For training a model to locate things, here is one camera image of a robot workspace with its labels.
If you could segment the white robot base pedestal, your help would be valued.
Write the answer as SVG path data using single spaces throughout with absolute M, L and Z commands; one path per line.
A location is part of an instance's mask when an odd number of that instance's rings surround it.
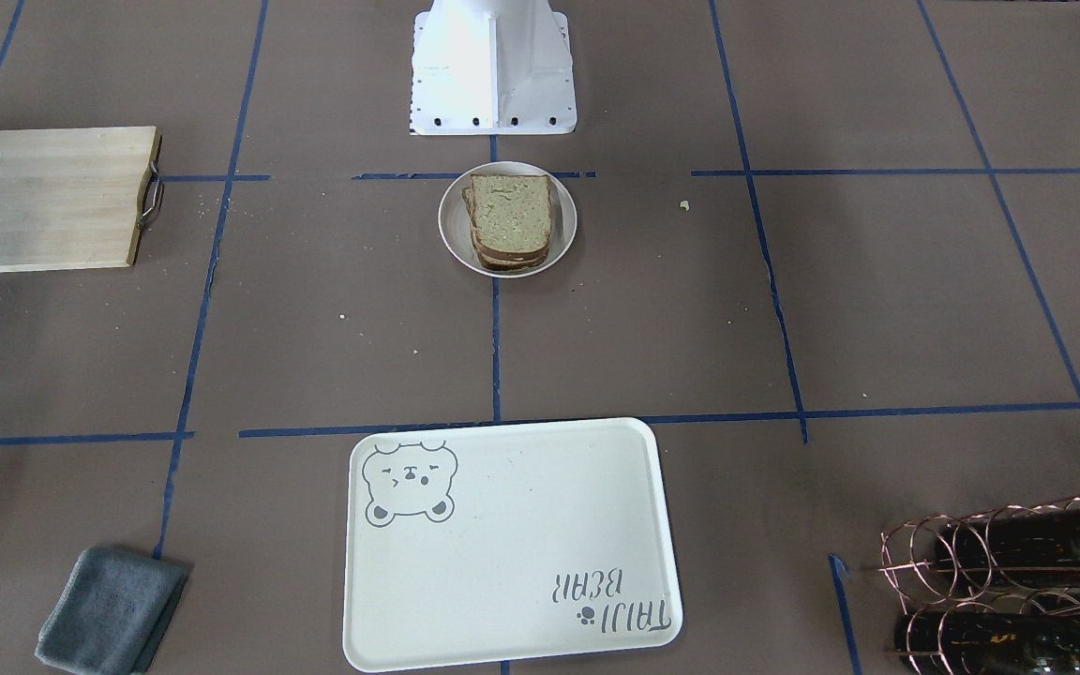
M 434 1 L 411 28 L 409 132 L 569 134 L 569 22 L 548 1 Z

